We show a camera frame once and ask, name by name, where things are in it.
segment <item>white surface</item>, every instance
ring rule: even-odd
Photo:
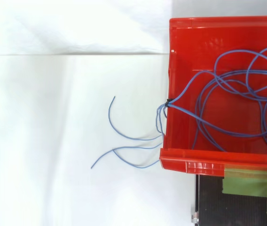
[[[0,55],[169,53],[169,19],[267,15],[267,0],[0,0]]]
[[[110,154],[155,134],[168,56],[0,56],[0,226],[190,226],[194,176]],[[146,164],[158,150],[123,150]]]

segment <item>red plastic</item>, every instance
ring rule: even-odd
[[[229,50],[261,51],[267,47],[267,16],[179,18],[170,20],[169,98],[176,98],[200,70],[213,70],[216,58]],[[247,69],[254,55],[234,53],[220,60],[217,73]],[[252,69],[267,70],[259,58]],[[236,76],[245,82],[245,76]],[[199,76],[175,105],[194,112],[195,102],[209,74]],[[267,85],[267,76],[251,75],[254,89]],[[237,86],[241,91],[245,87]],[[267,96],[267,90],[261,93]],[[205,107],[204,119],[223,129],[261,133],[259,105],[217,88]],[[224,176],[226,165],[267,170],[267,145],[262,138],[231,137],[207,127],[213,138],[227,150],[219,151],[201,133],[191,150],[196,120],[168,108],[167,129],[160,160],[163,168],[187,173]]]

